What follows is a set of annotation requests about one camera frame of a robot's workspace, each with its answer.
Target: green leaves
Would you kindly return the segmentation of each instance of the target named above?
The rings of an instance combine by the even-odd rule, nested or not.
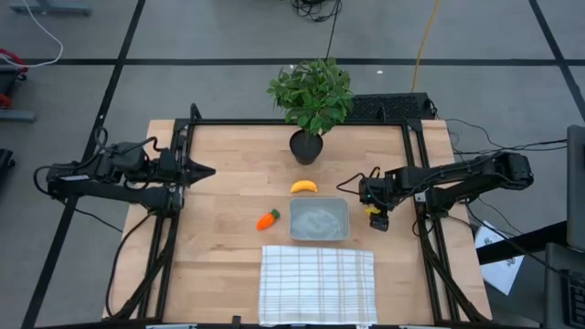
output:
[[[352,109],[350,82],[335,59],[317,59],[299,63],[291,73],[281,69],[266,92],[284,110],[285,121],[297,122],[310,134],[327,133]]]

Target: plastic tray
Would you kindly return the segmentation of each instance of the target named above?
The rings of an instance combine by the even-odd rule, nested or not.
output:
[[[296,197],[291,200],[291,238],[341,241],[349,237],[347,202],[339,197]]]

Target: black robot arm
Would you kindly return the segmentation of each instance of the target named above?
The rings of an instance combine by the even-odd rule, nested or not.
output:
[[[183,206],[183,189],[215,174],[215,169],[193,162],[185,150],[185,136],[177,134],[176,151],[157,148],[156,139],[117,143],[83,163],[48,166],[48,193],[61,201],[68,196],[96,196],[137,203],[159,216],[170,216]],[[159,157],[150,159],[143,149],[154,142]],[[142,187],[131,185],[143,183]],[[149,187],[152,183],[159,186]]]
[[[387,171],[383,178],[362,175],[358,194],[361,203],[379,210],[370,213],[370,226],[386,231],[388,211],[410,196],[416,195],[419,201],[424,200],[428,214],[444,218],[459,200],[472,201],[498,187],[522,190],[531,186],[533,181],[525,156],[499,152],[427,169],[405,166]],[[455,182],[459,184],[437,187]]]

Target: wooden table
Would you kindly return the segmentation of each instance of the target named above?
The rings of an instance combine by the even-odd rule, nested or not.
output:
[[[149,136],[169,145],[173,121],[152,121]],[[445,122],[423,122],[431,166],[453,162]],[[191,158],[217,173],[191,186],[185,194],[175,245],[171,281],[166,298],[166,322],[229,323],[241,315],[245,324],[258,322],[261,247],[264,245],[319,246],[366,249],[375,254],[376,305],[379,324],[432,324],[419,238],[411,232],[415,219],[409,199],[389,213],[390,228],[380,232],[368,225],[357,196],[335,186],[378,165],[382,171],[406,165],[399,127],[337,126],[324,136],[324,149],[315,163],[297,164],[289,149],[292,126],[196,126]],[[419,151],[411,135],[417,164]],[[152,149],[149,155],[155,156]],[[310,179],[319,193],[291,195],[291,184]],[[357,181],[348,186],[356,189]],[[310,243],[289,237],[289,202],[298,196],[339,196],[349,205],[351,236],[336,243]],[[258,232],[262,214],[277,208],[282,218]],[[451,214],[467,220],[463,206]],[[124,234],[145,215],[130,206]],[[129,237],[122,250],[114,284],[112,309],[117,311],[144,276],[153,234],[149,219]],[[452,276],[469,300],[491,318],[471,230],[463,223],[443,220]],[[444,287],[437,276],[443,317],[448,318]],[[151,293],[154,314],[158,281]]]

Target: toy carrot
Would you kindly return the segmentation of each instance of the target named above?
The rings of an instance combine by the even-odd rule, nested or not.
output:
[[[260,218],[258,224],[256,224],[256,229],[263,230],[269,228],[272,224],[274,224],[274,221],[276,221],[276,219],[278,219],[280,216],[281,213],[279,213],[278,210],[273,209],[271,212],[265,214],[264,216],[262,216],[262,218]]]

